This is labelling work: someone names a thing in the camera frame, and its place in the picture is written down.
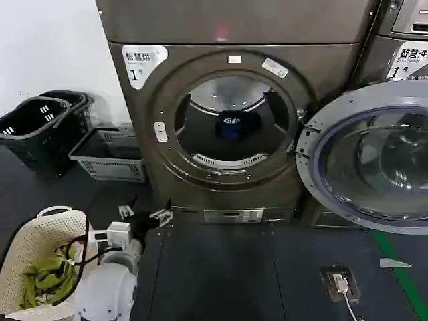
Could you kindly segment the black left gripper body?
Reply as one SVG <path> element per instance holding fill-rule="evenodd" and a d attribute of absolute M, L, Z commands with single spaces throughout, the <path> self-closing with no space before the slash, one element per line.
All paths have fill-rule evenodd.
<path fill-rule="evenodd" d="M 143 216 L 137 217 L 136 215 L 130 218 L 131 236 L 138 241 L 144 241 L 148 231 L 157 227 L 157 219 Z"/>

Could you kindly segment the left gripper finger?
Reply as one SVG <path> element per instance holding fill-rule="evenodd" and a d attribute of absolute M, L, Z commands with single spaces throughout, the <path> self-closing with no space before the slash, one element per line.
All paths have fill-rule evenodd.
<path fill-rule="evenodd" d="M 171 200 L 169 199 L 162 209 L 151 213 L 150 218 L 154 219 L 157 222 L 158 228 L 167 225 L 173 218 L 173 212 L 171 210 Z"/>
<path fill-rule="evenodd" d="M 121 217 L 121 220 L 125 221 L 126 219 L 134 216 L 136 211 L 137 201 L 138 201 L 138 197 L 135 196 L 126 204 L 118 206 L 118 213 L 119 213 L 119 216 Z"/>

